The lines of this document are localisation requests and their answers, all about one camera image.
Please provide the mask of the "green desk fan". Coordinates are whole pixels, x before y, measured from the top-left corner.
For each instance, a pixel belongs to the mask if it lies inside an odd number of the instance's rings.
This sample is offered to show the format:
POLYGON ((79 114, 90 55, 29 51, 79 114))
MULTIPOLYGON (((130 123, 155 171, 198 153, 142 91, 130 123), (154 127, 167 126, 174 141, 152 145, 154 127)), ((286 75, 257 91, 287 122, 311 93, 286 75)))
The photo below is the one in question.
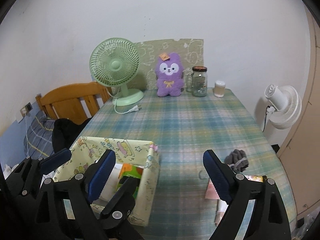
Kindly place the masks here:
POLYGON ((140 89, 128 88, 139 68, 139 55, 135 45, 125 38, 109 38, 98 44, 89 59, 91 76, 97 83, 117 88, 111 95, 114 111, 117 114, 137 112, 137 102, 144 94, 140 89))

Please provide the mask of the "cotton swab container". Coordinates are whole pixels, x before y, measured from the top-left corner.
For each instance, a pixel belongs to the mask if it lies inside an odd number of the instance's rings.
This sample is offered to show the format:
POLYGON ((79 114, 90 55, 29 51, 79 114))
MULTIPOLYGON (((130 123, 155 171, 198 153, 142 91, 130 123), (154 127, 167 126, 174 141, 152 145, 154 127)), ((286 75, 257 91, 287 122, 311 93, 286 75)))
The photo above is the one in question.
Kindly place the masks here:
POLYGON ((215 81, 214 95, 218 98, 222 98, 225 94, 226 83, 224 81, 215 81))

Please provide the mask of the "green patterned cardboard sheet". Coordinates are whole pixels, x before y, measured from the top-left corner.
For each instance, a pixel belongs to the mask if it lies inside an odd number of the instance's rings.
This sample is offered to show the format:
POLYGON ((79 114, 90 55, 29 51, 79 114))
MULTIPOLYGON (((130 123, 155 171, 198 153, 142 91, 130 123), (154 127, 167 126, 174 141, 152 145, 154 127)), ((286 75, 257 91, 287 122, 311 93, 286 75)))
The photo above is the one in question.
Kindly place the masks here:
POLYGON ((156 89, 155 68, 159 55, 162 53, 177 53, 180 55, 184 76, 192 72, 193 66, 204 66, 204 40, 182 38, 179 40, 152 40, 136 43, 139 54, 139 69, 137 75, 128 84, 129 88, 140 90, 156 89))

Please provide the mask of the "pink packet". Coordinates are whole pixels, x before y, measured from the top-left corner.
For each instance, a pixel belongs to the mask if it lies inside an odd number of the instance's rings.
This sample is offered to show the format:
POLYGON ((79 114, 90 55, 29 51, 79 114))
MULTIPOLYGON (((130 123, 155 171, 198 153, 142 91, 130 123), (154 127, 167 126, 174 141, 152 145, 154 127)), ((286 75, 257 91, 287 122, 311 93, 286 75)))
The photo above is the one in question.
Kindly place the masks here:
POLYGON ((211 180, 208 181, 208 186, 205 193, 205 199, 217 200, 217 210, 215 215, 215 225, 218 226, 227 210, 227 203, 220 199, 217 191, 211 180))

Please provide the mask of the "blue plaid pillow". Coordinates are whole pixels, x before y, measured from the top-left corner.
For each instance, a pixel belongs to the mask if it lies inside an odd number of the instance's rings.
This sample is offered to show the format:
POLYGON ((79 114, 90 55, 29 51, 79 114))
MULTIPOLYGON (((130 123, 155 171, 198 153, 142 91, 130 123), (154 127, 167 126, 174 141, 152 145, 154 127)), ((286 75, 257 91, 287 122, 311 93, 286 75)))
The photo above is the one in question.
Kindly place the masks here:
POLYGON ((32 159, 46 159, 54 153, 52 135, 54 121, 46 116, 44 111, 39 111, 24 137, 24 152, 32 159))

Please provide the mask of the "glass jar with lid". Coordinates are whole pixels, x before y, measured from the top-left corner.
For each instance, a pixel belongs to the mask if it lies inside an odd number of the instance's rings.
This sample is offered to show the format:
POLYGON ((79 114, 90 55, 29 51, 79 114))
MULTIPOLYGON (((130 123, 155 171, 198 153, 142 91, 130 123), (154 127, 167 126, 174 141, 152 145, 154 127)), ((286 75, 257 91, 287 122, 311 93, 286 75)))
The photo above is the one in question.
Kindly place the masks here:
POLYGON ((194 66, 192 70, 192 95, 204 97, 207 95, 207 68, 204 66, 194 66))

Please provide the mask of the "dark grey sock bundle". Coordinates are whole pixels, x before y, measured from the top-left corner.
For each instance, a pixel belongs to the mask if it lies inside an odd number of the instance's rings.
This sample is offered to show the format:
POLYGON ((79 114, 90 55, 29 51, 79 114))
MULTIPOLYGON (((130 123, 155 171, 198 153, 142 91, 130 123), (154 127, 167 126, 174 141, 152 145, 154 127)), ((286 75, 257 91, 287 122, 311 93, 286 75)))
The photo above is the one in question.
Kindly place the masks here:
POLYGON ((224 163, 227 164, 235 173, 241 173, 249 166, 245 151, 235 149, 227 157, 224 163))

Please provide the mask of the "purple plush bear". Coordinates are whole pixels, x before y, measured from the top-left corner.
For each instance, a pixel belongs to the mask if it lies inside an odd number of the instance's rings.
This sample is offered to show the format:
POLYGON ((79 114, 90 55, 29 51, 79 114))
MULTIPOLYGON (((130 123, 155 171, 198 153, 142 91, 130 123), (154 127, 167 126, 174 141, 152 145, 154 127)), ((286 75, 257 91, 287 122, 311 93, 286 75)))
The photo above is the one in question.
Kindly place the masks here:
POLYGON ((183 71, 181 58, 177 53, 169 53, 169 59, 165 61, 159 57, 155 68, 157 95, 180 96, 184 87, 183 71))

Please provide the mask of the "clutter by door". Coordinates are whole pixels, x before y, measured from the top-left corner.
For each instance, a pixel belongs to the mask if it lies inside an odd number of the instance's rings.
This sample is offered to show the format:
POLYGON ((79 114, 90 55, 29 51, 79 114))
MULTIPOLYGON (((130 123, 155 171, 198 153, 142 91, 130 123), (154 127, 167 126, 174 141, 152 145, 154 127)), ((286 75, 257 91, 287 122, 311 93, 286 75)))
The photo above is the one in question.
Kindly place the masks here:
POLYGON ((309 215, 306 223, 299 229, 296 239, 320 240, 319 235, 319 213, 316 217, 309 215))

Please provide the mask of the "wall socket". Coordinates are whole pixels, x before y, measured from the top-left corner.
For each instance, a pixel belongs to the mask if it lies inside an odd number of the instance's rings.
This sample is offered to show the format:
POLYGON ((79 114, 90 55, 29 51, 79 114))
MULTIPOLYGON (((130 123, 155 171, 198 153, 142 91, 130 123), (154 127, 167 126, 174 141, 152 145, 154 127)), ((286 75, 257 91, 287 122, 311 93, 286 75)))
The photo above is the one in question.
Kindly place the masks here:
POLYGON ((24 107, 20 109, 20 113, 23 117, 28 114, 33 109, 32 104, 29 102, 24 107))

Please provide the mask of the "glass mug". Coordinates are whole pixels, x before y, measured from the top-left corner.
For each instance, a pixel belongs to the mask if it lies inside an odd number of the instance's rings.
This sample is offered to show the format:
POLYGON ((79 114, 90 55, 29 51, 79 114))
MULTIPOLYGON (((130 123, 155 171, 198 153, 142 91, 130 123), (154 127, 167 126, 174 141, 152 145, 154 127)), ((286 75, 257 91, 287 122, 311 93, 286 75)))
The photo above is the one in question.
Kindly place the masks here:
POLYGON ((191 93, 193 87, 193 72, 189 72, 185 76, 185 89, 187 92, 191 93))

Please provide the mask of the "beige door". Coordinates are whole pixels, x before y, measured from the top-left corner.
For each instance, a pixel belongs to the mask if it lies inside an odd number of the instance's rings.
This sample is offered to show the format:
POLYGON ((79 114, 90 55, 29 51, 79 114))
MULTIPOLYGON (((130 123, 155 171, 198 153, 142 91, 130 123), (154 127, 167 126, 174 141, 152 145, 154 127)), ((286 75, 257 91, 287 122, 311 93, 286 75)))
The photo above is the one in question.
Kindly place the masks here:
POLYGON ((297 219, 319 207, 319 26, 310 11, 306 15, 310 68, 302 113, 277 154, 291 185, 297 219))

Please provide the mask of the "white towel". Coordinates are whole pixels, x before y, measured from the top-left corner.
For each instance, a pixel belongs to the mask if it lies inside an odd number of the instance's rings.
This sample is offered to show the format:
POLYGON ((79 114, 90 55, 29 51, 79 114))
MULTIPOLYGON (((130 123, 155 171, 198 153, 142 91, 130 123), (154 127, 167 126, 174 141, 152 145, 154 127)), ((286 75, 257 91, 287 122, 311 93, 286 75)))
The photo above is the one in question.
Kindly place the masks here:
POLYGON ((100 200, 109 202, 111 198, 117 191, 118 183, 119 183, 119 174, 121 172, 122 165, 116 164, 110 173, 110 176, 99 196, 100 200))

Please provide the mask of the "yellow cartoon pouch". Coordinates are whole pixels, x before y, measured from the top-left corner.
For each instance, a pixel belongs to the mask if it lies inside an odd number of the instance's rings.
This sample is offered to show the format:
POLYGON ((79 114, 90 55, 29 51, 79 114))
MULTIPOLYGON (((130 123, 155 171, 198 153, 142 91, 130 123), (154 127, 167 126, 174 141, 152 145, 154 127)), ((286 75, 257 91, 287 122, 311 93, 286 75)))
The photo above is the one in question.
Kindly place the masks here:
POLYGON ((267 176, 245 175, 245 177, 250 181, 256 181, 256 182, 260 182, 260 183, 263 183, 264 181, 267 180, 267 176))

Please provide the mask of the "yellow birthday storage box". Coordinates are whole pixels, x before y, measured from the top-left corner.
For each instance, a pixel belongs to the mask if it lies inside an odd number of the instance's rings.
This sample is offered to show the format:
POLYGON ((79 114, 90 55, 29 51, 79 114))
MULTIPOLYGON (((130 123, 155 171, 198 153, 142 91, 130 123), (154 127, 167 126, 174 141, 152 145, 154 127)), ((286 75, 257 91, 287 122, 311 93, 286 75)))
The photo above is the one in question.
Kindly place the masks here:
POLYGON ((143 227, 148 225, 160 169, 158 147, 154 142, 79 137, 70 150, 72 157, 57 169, 53 178, 55 182, 69 180, 76 174, 84 173, 106 150, 112 150, 116 163, 111 166, 110 177, 100 196, 91 204, 92 210, 101 213, 120 189, 124 179, 137 178, 138 186, 133 194, 136 204, 129 215, 129 222, 143 227))

